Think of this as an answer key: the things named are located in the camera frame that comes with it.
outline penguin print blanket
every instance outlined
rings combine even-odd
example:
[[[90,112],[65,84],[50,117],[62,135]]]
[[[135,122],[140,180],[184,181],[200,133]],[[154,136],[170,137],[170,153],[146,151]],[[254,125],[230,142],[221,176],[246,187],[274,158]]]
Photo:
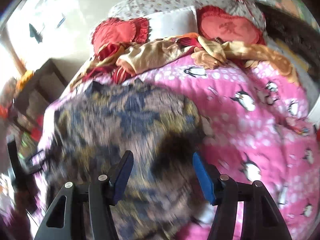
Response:
[[[305,122],[308,102],[302,86],[288,83],[267,62],[240,69],[229,61],[204,70],[190,55],[135,78],[193,101],[206,134],[200,152],[207,162],[235,181],[261,180],[278,204],[292,239],[307,239],[319,213],[320,153],[313,129]],[[111,79],[100,76],[95,81],[105,84]],[[83,83],[46,110],[39,148],[50,146],[54,111],[86,87]],[[243,203],[239,203],[234,239],[240,239],[242,219]],[[203,230],[207,234],[197,239],[207,239],[209,231]],[[190,234],[182,235],[180,239],[192,239]]]

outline red ruffled pillow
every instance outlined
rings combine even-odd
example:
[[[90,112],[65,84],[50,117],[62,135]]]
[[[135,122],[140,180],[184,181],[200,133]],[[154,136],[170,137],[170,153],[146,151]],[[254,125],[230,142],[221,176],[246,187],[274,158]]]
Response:
[[[244,41],[265,44],[262,32],[247,18],[232,16],[216,6],[205,6],[197,10],[199,34],[208,40]]]
[[[142,17],[128,21],[109,18],[101,22],[92,34],[93,51],[97,55],[99,49],[109,42],[145,43],[148,29],[149,21]]]

